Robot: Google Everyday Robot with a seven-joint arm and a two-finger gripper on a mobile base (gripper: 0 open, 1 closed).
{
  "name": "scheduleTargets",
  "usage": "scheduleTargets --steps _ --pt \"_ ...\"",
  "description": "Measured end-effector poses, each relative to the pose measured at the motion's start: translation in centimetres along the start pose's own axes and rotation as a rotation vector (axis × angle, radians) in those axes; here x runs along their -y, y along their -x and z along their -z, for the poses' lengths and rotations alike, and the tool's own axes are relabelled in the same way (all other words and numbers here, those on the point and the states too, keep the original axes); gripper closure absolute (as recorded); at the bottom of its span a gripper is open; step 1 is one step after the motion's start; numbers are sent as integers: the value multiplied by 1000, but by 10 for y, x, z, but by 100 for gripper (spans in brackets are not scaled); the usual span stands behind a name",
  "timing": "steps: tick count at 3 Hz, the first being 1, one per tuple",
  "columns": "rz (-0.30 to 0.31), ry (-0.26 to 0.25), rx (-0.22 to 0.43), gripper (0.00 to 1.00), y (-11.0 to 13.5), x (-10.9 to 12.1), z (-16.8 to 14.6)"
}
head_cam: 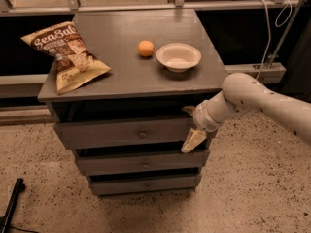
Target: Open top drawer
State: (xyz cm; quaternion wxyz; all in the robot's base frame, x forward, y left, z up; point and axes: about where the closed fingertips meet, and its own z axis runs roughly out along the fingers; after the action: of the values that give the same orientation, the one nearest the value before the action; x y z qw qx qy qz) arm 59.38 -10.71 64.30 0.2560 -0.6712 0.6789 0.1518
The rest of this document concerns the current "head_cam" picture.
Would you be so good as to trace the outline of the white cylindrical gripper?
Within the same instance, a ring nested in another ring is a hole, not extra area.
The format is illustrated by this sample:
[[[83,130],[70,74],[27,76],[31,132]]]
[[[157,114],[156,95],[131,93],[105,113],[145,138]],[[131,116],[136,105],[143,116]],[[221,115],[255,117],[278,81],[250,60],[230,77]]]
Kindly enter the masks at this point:
[[[207,138],[206,132],[214,132],[223,125],[223,123],[218,120],[219,105],[220,103],[218,101],[204,100],[196,107],[184,106],[182,108],[183,112],[193,116],[193,122],[198,128],[192,128],[189,131],[181,148],[182,153],[193,151]]]

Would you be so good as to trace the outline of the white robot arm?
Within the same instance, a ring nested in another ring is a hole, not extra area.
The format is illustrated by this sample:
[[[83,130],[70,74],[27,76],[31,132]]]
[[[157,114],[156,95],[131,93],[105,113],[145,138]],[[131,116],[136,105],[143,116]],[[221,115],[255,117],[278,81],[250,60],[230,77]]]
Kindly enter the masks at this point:
[[[245,73],[227,76],[220,93],[183,110],[192,116],[195,125],[183,143],[183,153],[193,151],[226,119],[240,117],[251,110],[260,110],[295,136],[311,143],[311,105],[276,93]]]

